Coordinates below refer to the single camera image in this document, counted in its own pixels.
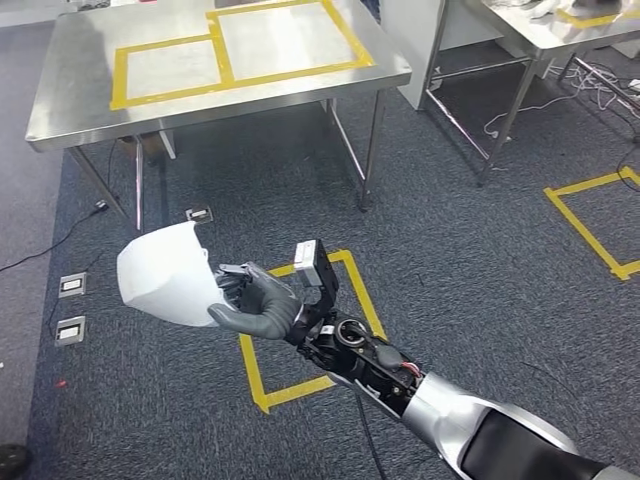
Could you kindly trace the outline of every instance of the metal table frame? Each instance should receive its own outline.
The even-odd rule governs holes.
[[[360,161],[355,155],[353,147],[349,142],[346,131],[340,122],[336,110],[336,99],[327,99],[325,107],[331,124],[335,125],[340,137],[346,148],[349,158],[355,170],[357,179],[361,186],[361,192],[358,196],[358,206],[362,212],[366,212],[371,206],[371,188],[372,176],[374,174],[374,164],[377,151],[377,145],[380,137],[380,132],[382,127],[383,118],[384,116],[386,103],[386,89],[380,89],[376,92],[375,103],[374,105],[373,119],[371,121],[371,129],[369,137],[368,149],[367,151],[367,160],[363,169]],[[163,144],[167,151],[167,154],[172,159],[176,158],[176,150],[173,143],[173,135],[168,134],[164,131],[158,132],[163,140]],[[69,152],[73,159],[78,163],[94,185],[104,197],[104,200],[110,207],[125,221],[130,233],[134,237],[144,234],[144,147],[142,139],[139,135],[134,137],[136,142],[136,216],[135,221],[129,218],[124,208],[118,201],[115,195],[111,191],[100,174],[91,163],[91,160],[87,156],[82,146],[75,146],[69,148]]]
[[[549,54],[553,53],[555,55],[562,54],[562,53],[571,53],[571,57],[562,71],[562,73],[558,77],[558,82],[562,81],[566,75],[571,65],[577,65],[578,67],[583,68],[587,71],[589,74],[592,74],[598,80],[605,83],[608,87],[611,90],[616,92],[617,94],[623,97],[626,101],[629,103],[629,105],[638,107],[638,112],[640,112],[640,104],[637,101],[632,99],[626,93],[620,90],[619,87],[612,84],[611,82],[607,80],[606,78],[600,75],[594,68],[589,66],[589,64],[580,60],[577,57],[577,50],[580,46],[580,44],[573,44],[568,45],[563,49],[554,49],[552,52],[549,50],[543,51],[543,55],[533,54],[533,55],[525,55],[522,57],[513,58],[503,62],[498,63],[491,63],[486,65],[479,65],[479,66],[473,66],[469,68],[464,68],[462,70],[458,70],[456,72],[450,72],[450,73],[437,73],[435,72],[436,62],[438,60],[438,55],[440,52],[440,46],[442,43],[442,37],[445,33],[445,26],[446,24],[446,17],[448,8],[448,2],[450,0],[442,0],[440,3],[440,7],[438,10],[437,16],[437,29],[435,31],[435,37],[433,42],[433,46],[431,51],[431,57],[429,60],[429,64],[427,65],[426,76],[425,78],[425,83],[422,89],[422,94],[420,95],[420,101],[419,105],[419,110],[423,110],[426,107],[426,100],[431,100],[435,106],[437,106],[440,111],[445,114],[445,118],[449,120],[451,124],[456,127],[458,131],[462,133],[464,138],[466,138],[469,143],[470,143],[473,148],[475,148],[478,153],[479,153],[482,159],[484,160],[484,165],[482,170],[478,177],[478,185],[483,186],[488,180],[489,173],[494,166],[496,164],[498,155],[502,150],[504,143],[507,140],[509,136],[509,132],[511,130],[511,126],[513,124],[514,120],[515,120],[518,111],[520,109],[522,101],[525,99],[525,96],[529,90],[529,87],[531,84],[531,81],[535,76],[536,72],[538,71],[540,66],[542,63],[547,63],[550,60]],[[466,0],[467,5],[469,5],[472,2],[479,3],[480,0]],[[497,20],[497,16],[492,17],[491,23],[492,26],[500,30],[500,27],[503,27],[502,33],[505,35],[505,37],[509,37],[510,39],[515,40],[515,43],[517,44],[518,47],[523,47],[526,40],[522,38],[521,35],[514,31],[512,27],[500,25],[500,21]],[[640,37],[640,32],[638,32],[635,37]],[[606,45],[606,43],[602,43],[602,41],[594,41],[589,42],[593,43],[597,46],[603,46]],[[500,128],[497,138],[494,143],[493,147],[491,149],[491,152],[487,152],[479,143],[478,143],[475,139],[474,139],[469,132],[468,132],[466,128],[464,128],[458,119],[454,116],[446,105],[445,105],[442,101],[437,98],[433,92],[431,91],[431,86],[432,82],[438,80],[444,80],[447,78],[452,77],[459,77],[464,75],[472,75],[478,72],[483,72],[486,70],[491,70],[494,68],[504,67],[507,65],[514,65],[514,64],[523,64],[525,65],[525,72],[520,80],[520,83],[518,85],[518,88],[515,90],[515,94],[513,96],[513,99],[511,102],[509,110],[506,112],[504,121],[502,126]]]
[[[74,160],[107,204],[123,219],[131,234],[137,236],[144,233],[144,135],[159,134],[169,157],[175,158],[176,150],[172,138],[175,128],[319,102],[326,108],[327,123],[336,127],[355,167],[361,187],[358,206],[362,211],[368,209],[371,204],[377,163],[375,156],[384,115],[386,92],[389,88],[408,83],[411,67],[389,42],[359,0],[254,0],[254,3],[255,5],[223,9],[216,8],[214,0],[190,0],[190,8],[183,8],[179,0],[173,0],[150,6],[131,5],[117,12],[103,9],[61,17],[56,23],[43,67],[27,127],[26,141],[36,151],[69,148]],[[329,32],[328,38],[333,38],[331,41],[337,45],[335,47],[338,49],[336,63],[327,64],[327,59],[321,58],[320,65],[311,68],[309,65],[312,66],[312,62],[309,65],[305,63],[306,60],[313,60],[309,57],[303,58],[300,65],[294,62],[291,71],[285,68],[281,73],[266,74],[268,69],[258,69],[257,73],[251,69],[243,72],[242,69],[246,67],[242,62],[236,65],[237,71],[232,70],[227,48],[234,44],[225,43],[219,17],[226,15],[225,18],[232,18],[232,15],[263,11],[266,12],[264,13],[265,21],[277,23],[277,17],[269,15],[281,7],[309,8],[309,15],[314,16],[324,11],[326,16],[318,17],[318,23],[325,25],[323,28]],[[174,18],[177,11],[181,12],[181,22]],[[143,13],[145,22],[133,30],[139,33],[131,36],[118,33],[118,29],[123,28],[125,32],[131,32],[125,26],[134,25],[142,18]],[[247,18],[253,18],[255,22],[257,21],[255,18],[258,17]],[[227,41],[237,42],[242,35],[245,35],[242,38],[249,38],[248,32],[242,31],[242,26],[245,23],[229,22],[229,25],[235,25],[233,28],[239,33],[232,35]],[[158,35],[158,24],[165,25],[166,31]],[[315,32],[309,38],[317,44],[317,40],[313,40],[317,35],[319,33]],[[78,41],[78,37],[85,41]],[[196,82],[201,85],[198,88],[166,87],[172,94],[180,94],[171,98],[165,98],[162,93],[127,98],[128,74],[131,73],[127,69],[128,55],[197,42],[211,42],[214,58],[217,62],[219,79],[201,74],[200,81]],[[100,75],[96,74],[96,81],[83,83],[80,89],[71,88],[75,76],[94,63],[100,72]],[[335,98],[365,91],[375,92],[376,96],[368,150],[366,159],[360,162],[338,117]],[[195,104],[196,95],[202,95],[198,97],[202,100]],[[69,98],[75,103],[69,106]],[[91,109],[83,108],[86,105]],[[82,147],[117,138],[135,141],[135,214],[131,215],[134,218],[130,218],[122,208],[96,168],[95,159],[89,158]]]

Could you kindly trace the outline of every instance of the robotic arm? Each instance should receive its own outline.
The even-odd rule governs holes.
[[[185,239],[192,235],[200,261],[206,263],[192,225],[163,230],[177,227],[183,229]],[[149,306],[155,302],[149,299],[158,298],[157,292],[162,289],[165,291],[159,297],[174,300],[178,304],[174,311],[180,310],[180,297],[171,298],[173,288],[166,287],[172,285],[171,279],[176,275],[165,274],[165,281],[156,282],[155,289],[140,284],[142,276],[139,267],[145,263],[143,258],[153,252],[148,237],[160,232],[162,230],[134,240],[118,256],[118,284],[125,303],[174,323],[219,324],[257,337],[285,340],[328,371],[336,383],[351,388],[402,422],[461,479],[640,480],[616,467],[581,457],[569,438],[532,413],[479,398],[435,373],[424,372],[411,356],[371,334],[365,322],[335,309],[338,280],[320,240],[298,244],[294,261],[295,271],[305,286],[320,291],[321,298],[315,304],[303,304],[287,285],[248,263],[220,265],[219,271],[212,274],[220,291],[208,297],[208,324],[200,316],[189,320],[179,314],[158,315]],[[136,242],[146,244],[136,248],[137,255],[133,255],[131,247]],[[192,250],[192,243],[189,245]],[[162,258],[173,265],[172,270],[179,271],[178,277],[186,278],[182,271],[187,268],[183,259],[182,263],[171,262],[174,255],[185,255],[183,250],[177,253],[180,249],[177,246],[172,244],[171,252],[165,249]],[[198,264],[196,256],[189,256],[192,257],[194,265]],[[189,268],[204,272],[200,266]],[[138,281],[131,280],[134,271],[138,272]],[[194,288],[195,283],[210,282],[205,277],[202,274],[202,278],[192,280]]]

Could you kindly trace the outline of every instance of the gray carpet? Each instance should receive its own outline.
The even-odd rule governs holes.
[[[45,250],[54,232],[62,154],[24,141],[52,27],[0,29],[0,266]],[[0,274],[0,444],[26,440],[48,264]]]
[[[614,52],[598,55],[617,70],[635,68]],[[449,95],[454,108],[475,105],[472,118],[482,126],[515,81],[512,70],[494,73],[479,102],[471,87]],[[559,93],[537,81],[527,102]],[[339,102],[360,152],[371,100]],[[278,266],[290,262],[297,242],[315,237],[329,251],[351,250],[388,337],[425,368],[530,409],[585,455],[640,472],[640,276],[611,275],[543,193],[614,171],[629,149],[628,132],[617,122],[579,102],[522,116],[504,150],[507,170],[478,189],[468,165],[477,159],[459,136],[394,91],[375,207],[367,214],[355,207],[346,153],[323,133],[319,105],[200,125],[176,133],[177,161],[147,169],[146,214],[157,228],[163,217],[181,222],[187,208],[210,204],[214,221],[198,234],[212,263]],[[110,146],[88,151],[105,172]],[[640,171],[638,160],[629,164]],[[113,171],[115,189],[131,209],[133,165],[116,149]],[[577,195],[571,207],[621,259],[640,258],[640,197],[620,184],[597,200],[589,195]],[[66,155],[54,237],[97,199]],[[587,205],[596,201],[602,208]],[[60,301],[52,316],[87,315],[84,343],[55,349],[43,329],[29,438],[35,461],[28,478],[377,478],[350,392],[334,387],[265,415],[251,397],[237,336],[122,306],[115,256],[126,241],[107,212],[52,256],[43,322],[56,304],[60,276],[102,253],[87,295]],[[358,313],[343,270],[338,273],[339,306]],[[256,342],[256,350],[267,391],[320,373],[285,343]],[[402,426],[368,414],[389,478],[453,478]]]

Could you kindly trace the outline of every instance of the gray robotic hand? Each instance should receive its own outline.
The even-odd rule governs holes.
[[[291,288],[254,263],[220,265],[215,276],[227,303],[214,303],[208,312],[223,328],[281,340],[302,310]]]

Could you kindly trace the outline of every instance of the floor marking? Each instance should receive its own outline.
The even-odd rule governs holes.
[[[624,167],[620,170],[620,175],[617,173],[610,173],[602,177],[593,178],[584,182],[568,185],[566,187],[552,190],[551,188],[545,188],[544,193],[555,205],[562,215],[565,216],[569,223],[574,226],[580,235],[584,238],[586,243],[591,246],[595,253],[600,256],[611,270],[611,273],[617,275],[620,280],[629,280],[629,275],[640,271],[640,260],[620,265],[617,260],[609,253],[592,233],[589,232],[583,223],[580,221],[574,212],[569,209],[565,202],[560,199],[562,195],[571,195],[577,192],[583,192],[589,188],[599,187],[608,183],[620,181],[620,178],[630,179],[636,185],[640,186],[640,178],[635,172],[629,167]]]
[[[353,255],[349,250],[338,250],[328,254],[328,258],[331,263],[342,262],[345,265],[349,281],[355,292],[355,296],[365,313],[365,318],[367,319],[374,334],[386,340],[386,335],[384,329],[371,303],[371,297],[369,297],[369,294],[365,287],[365,283],[362,281],[362,277],[360,276],[358,266],[355,265]],[[294,271],[294,266],[291,264],[274,268],[269,270],[269,273],[275,277],[285,277],[291,275]],[[322,377],[307,380],[275,392],[265,393],[264,385],[262,382],[262,377],[260,376],[251,337],[240,334],[240,349],[242,351],[245,367],[247,369],[247,378],[249,381],[249,388],[251,390],[251,397],[253,397],[256,405],[266,414],[269,413],[270,407],[311,395],[334,385],[327,375],[322,375]]]
[[[317,67],[295,70],[291,72],[273,73],[262,75],[254,78],[235,79],[233,75],[231,61],[229,58],[224,35],[220,27],[220,18],[224,15],[238,15],[246,12],[254,12],[258,10],[269,10],[272,8],[295,7],[308,4],[320,4],[325,11],[343,34],[345,40],[351,47],[355,55],[355,60],[342,63],[334,63],[329,65],[319,65]],[[374,59],[362,45],[360,40],[347,24],[340,13],[334,6],[331,0],[287,0],[275,3],[264,3],[256,5],[246,5],[241,7],[227,7],[212,10],[205,13],[208,24],[209,33],[196,35],[192,37],[177,38],[164,40],[162,42],[146,43],[140,45],[132,45],[128,47],[120,47],[115,49],[115,58],[113,67],[113,86],[109,108],[111,110],[120,110],[123,108],[147,105],[149,103],[164,102],[167,100],[176,100],[179,98],[191,97],[195,95],[205,95],[208,93],[221,92],[234,88],[252,87],[264,85],[268,83],[291,80],[294,78],[320,75],[323,73],[334,73],[343,70],[351,70],[356,68],[365,68],[375,65]],[[140,97],[128,98],[127,94],[128,55],[134,52],[143,52],[156,48],[165,48],[174,45],[183,45],[185,43],[202,42],[210,40],[212,42],[216,61],[218,66],[220,81],[209,85],[184,88],[170,92],[163,92]]]

